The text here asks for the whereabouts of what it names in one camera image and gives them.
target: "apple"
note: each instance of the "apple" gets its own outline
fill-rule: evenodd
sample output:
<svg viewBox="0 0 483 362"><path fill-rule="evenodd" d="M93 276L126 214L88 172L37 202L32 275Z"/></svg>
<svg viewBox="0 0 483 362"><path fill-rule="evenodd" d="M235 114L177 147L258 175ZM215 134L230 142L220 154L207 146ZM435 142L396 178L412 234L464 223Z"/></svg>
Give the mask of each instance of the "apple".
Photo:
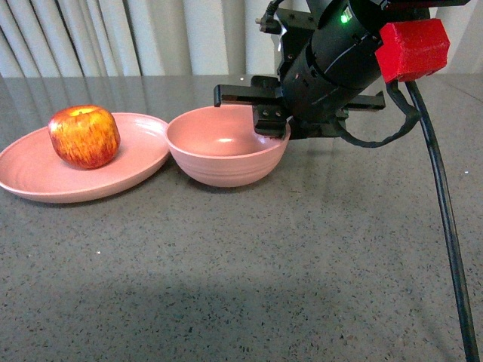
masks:
<svg viewBox="0 0 483 362"><path fill-rule="evenodd" d="M48 134L60 158L84 169L107 164L121 143L112 114L91 104L57 112L48 122Z"/></svg>

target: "curtain fold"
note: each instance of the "curtain fold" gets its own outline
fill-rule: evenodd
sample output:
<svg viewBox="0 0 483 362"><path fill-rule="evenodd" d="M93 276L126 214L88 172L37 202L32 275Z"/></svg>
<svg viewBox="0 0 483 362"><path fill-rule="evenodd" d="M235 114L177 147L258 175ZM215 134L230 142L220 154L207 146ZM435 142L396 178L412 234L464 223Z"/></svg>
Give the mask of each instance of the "curtain fold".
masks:
<svg viewBox="0 0 483 362"><path fill-rule="evenodd" d="M275 74L259 31L269 0L0 0L2 77ZM283 8L308 11L306 0ZM483 0L431 9L451 40L442 72L483 72Z"/></svg>

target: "red 3d-printed part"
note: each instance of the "red 3d-printed part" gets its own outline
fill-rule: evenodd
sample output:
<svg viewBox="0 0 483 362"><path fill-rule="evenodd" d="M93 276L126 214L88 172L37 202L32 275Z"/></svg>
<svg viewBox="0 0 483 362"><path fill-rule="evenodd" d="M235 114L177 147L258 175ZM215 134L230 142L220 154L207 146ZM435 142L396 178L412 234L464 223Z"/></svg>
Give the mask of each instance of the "red 3d-printed part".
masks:
<svg viewBox="0 0 483 362"><path fill-rule="evenodd" d="M413 81L446 66L450 41L440 19L387 23L376 51L384 81Z"/></svg>

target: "gray countertop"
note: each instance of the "gray countertop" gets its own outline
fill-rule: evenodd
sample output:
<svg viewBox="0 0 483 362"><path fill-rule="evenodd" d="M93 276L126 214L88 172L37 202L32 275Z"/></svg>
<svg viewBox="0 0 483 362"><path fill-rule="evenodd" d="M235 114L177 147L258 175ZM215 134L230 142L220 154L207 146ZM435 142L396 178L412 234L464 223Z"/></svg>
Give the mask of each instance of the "gray countertop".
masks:
<svg viewBox="0 0 483 362"><path fill-rule="evenodd" d="M0 150L58 109L170 121L244 76L0 79ZM438 134L483 348L483 77L420 89ZM375 92L383 85L375 84ZM403 115L353 112L378 140ZM0 360L463 360L417 126L381 149L291 141L265 179L217 189L170 158L119 195L41 204L0 189Z"/></svg>

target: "wire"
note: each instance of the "wire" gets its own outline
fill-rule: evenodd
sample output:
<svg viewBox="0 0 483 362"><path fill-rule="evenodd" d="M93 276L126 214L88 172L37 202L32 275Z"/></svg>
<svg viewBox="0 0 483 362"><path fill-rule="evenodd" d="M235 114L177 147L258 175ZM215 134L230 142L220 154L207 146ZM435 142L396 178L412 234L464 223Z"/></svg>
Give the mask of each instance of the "wire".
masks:
<svg viewBox="0 0 483 362"><path fill-rule="evenodd" d="M278 6L283 2L284 0L273 0L272 2L269 3L268 7L266 8L265 14L268 14L269 16L273 17L275 12L278 9Z"/></svg>
<svg viewBox="0 0 483 362"><path fill-rule="evenodd" d="M438 194L439 208L443 228L445 230L446 248L450 262L451 278L453 280L454 296L460 319L461 335L467 362L479 362L478 346L476 345L475 329L469 305L468 289L466 287L465 271L463 260L461 259L460 244L456 223L454 221L453 207L451 206L448 181L446 180L445 166L439 151L438 140L429 118L428 110L424 104L421 93L416 82L406 82L406 88L411 95L414 106L421 113L421 127L423 128L424 139L431 158L432 171L435 177L436 193Z"/></svg>
<svg viewBox="0 0 483 362"><path fill-rule="evenodd" d="M405 122L401 126L399 131L394 133L392 136L385 138L382 141L363 141L359 138L354 137L348 130L342 127L336 117L329 118L330 124L335 129L340 138L355 146L365 147L368 149L376 149L385 146L388 143L396 141L411 132L417 122L421 119L421 114L417 111L417 109L415 109L408 103L404 94L398 88L397 80L387 83L386 89L388 95L391 97L397 107L399 107L399 109L402 110L402 112L406 115Z"/></svg>

